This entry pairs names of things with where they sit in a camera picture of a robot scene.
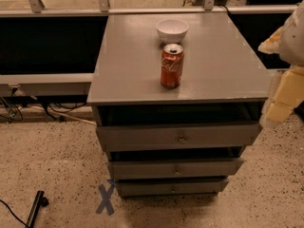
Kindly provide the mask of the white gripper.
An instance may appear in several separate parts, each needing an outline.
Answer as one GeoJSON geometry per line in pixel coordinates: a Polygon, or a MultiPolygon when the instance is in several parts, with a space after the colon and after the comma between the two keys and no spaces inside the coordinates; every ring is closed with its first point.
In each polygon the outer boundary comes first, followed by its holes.
{"type": "MultiPolygon", "coordinates": [[[[283,27],[278,28],[257,50],[266,54],[278,54],[283,27]]],[[[285,71],[275,94],[262,108],[259,123],[264,128],[276,128],[304,102],[304,67],[291,66],[285,71]]]]}

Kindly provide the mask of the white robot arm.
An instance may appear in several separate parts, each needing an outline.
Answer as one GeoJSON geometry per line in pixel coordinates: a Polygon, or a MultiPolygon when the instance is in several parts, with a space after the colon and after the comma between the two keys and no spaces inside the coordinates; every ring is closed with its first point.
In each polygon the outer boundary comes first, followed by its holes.
{"type": "Polygon", "coordinates": [[[304,102],[304,3],[301,2],[258,50],[266,54],[278,54],[290,67],[273,76],[260,117],[265,128],[276,128],[304,102]]]}

